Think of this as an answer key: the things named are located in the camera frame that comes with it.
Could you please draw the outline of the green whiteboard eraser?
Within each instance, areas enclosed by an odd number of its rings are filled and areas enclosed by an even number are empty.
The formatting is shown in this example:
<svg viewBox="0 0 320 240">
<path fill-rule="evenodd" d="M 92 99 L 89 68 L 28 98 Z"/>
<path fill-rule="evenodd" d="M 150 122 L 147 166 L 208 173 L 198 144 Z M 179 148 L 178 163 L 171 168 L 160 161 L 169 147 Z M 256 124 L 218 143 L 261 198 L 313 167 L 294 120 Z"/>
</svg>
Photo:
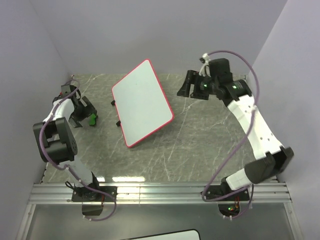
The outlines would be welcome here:
<svg viewBox="0 0 320 240">
<path fill-rule="evenodd" d="M 98 116 L 96 114 L 92 113 L 91 116 L 89 117 L 89 125 L 92 127 L 96 126 L 97 119 L 98 119 Z"/>
</svg>

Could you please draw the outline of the red framed whiteboard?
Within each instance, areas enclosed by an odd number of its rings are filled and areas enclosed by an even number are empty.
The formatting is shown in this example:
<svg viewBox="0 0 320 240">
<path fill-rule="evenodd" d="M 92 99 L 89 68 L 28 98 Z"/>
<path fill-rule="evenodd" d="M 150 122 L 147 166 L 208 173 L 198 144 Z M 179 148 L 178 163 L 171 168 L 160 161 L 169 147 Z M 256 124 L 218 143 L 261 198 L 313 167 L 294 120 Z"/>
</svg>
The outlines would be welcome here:
<svg viewBox="0 0 320 240">
<path fill-rule="evenodd" d="M 111 88 L 114 106 L 128 148 L 173 121 L 175 115 L 157 73 L 145 59 Z"/>
</svg>

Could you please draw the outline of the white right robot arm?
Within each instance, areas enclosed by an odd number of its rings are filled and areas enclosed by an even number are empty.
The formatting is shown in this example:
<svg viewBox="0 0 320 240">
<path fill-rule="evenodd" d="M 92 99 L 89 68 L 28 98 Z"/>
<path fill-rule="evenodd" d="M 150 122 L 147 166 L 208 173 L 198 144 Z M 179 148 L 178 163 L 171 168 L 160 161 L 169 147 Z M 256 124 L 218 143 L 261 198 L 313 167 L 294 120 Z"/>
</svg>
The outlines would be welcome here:
<svg viewBox="0 0 320 240">
<path fill-rule="evenodd" d="M 224 185 L 220 193 L 224 199 L 232 200 L 238 195 L 239 189 L 281 174 L 292 160 L 292 148 L 284 147 L 272 133 L 246 81 L 233 80 L 231 72 L 211 78 L 188 70 L 177 95 L 199 100 L 208 100 L 210 95 L 215 95 L 235 116 L 252 147 L 255 160 L 222 182 Z"/>
</svg>

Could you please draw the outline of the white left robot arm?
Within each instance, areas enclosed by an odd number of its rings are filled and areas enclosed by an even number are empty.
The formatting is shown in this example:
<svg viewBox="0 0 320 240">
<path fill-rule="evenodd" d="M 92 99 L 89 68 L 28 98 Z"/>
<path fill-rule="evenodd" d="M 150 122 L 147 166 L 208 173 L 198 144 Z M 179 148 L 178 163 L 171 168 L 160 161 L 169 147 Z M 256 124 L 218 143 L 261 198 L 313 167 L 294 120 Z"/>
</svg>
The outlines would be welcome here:
<svg viewBox="0 0 320 240">
<path fill-rule="evenodd" d="M 73 189 L 89 201 L 101 196 L 101 188 L 95 175 L 77 157 L 78 146 L 69 126 L 75 111 L 70 98 L 53 102 L 49 115 L 32 126 L 39 154 L 44 162 L 57 170 L 68 172 L 73 178 Z"/>
</svg>

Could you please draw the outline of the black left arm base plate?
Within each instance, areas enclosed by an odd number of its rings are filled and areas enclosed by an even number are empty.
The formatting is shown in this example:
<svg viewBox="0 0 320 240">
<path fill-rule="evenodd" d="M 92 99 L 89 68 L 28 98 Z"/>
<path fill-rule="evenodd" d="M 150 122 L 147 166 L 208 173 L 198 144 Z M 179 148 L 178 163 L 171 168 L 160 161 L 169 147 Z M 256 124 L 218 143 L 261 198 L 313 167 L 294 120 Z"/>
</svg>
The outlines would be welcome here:
<svg viewBox="0 0 320 240">
<path fill-rule="evenodd" d="M 99 191 L 104 192 L 112 196 L 113 199 L 117 197 L 116 186 L 100 186 Z M 72 202 L 84 203 L 84 202 L 113 202 L 113 199 L 109 196 L 105 196 L 102 193 L 91 191 L 86 187 L 74 187 L 71 197 Z"/>
</svg>

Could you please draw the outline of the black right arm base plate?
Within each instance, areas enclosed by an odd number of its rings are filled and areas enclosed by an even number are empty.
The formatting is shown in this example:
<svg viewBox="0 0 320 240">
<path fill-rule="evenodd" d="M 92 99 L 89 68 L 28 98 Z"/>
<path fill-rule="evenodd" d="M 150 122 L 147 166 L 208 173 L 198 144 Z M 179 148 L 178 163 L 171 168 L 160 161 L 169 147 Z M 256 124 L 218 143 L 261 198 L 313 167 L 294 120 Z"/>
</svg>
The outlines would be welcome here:
<svg viewBox="0 0 320 240">
<path fill-rule="evenodd" d="M 249 201 L 251 199 L 247 187 L 242 187 L 237 190 L 231 190 L 229 185 L 206 185 L 200 192 L 201 199 L 205 202 L 219 202 L 219 201 Z"/>
</svg>

